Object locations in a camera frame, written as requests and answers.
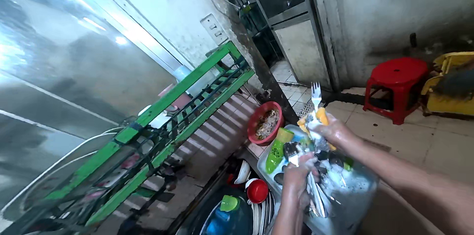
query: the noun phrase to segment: stack of plates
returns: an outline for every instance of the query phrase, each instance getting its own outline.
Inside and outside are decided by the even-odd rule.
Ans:
[[[262,203],[254,204],[249,200],[248,204],[252,206],[254,214],[254,231],[252,235],[263,235],[275,213],[275,198],[270,191]]]

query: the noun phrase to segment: yellow chair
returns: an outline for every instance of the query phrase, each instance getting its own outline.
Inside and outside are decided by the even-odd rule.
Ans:
[[[426,108],[424,108],[424,113],[447,112],[474,115],[474,99],[461,100],[433,92],[433,87],[438,84],[445,74],[449,73],[449,70],[473,59],[474,52],[458,52],[443,54],[433,61],[435,70],[441,72],[439,72],[437,76],[427,80],[423,86],[421,95],[426,95],[428,98]]]

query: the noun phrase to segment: light switch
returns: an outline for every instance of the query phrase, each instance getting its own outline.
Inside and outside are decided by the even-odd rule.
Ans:
[[[229,39],[213,14],[209,14],[200,22],[205,30],[209,33],[211,38],[217,43],[217,45],[221,45]]]

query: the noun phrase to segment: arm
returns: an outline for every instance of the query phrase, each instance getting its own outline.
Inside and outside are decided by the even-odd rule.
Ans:
[[[474,189],[374,148],[328,114],[314,131],[378,174],[446,234],[474,234]]]
[[[284,172],[281,205],[278,209],[272,235],[299,235],[303,226],[303,209],[309,204],[306,178],[310,171],[318,178],[314,169],[313,153],[299,158],[299,167],[289,164]]]

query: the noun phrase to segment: hand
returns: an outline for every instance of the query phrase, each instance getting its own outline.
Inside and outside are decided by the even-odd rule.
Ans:
[[[341,120],[336,119],[328,112],[326,113],[326,116],[328,117],[329,125],[325,126],[320,124],[312,127],[309,126],[309,129],[322,135],[336,148],[341,148],[343,150],[347,150],[346,147],[348,145],[351,145],[354,141],[360,139],[346,126],[345,123],[342,123]]]
[[[288,198],[295,198],[299,201],[300,209],[304,209],[310,202],[306,191],[308,174],[314,175],[316,182],[319,181],[319,174],[314,167],[317,158],[314,153],[307,153],[298,159],[299,166],[288,164],[283,176],[283,195]]]

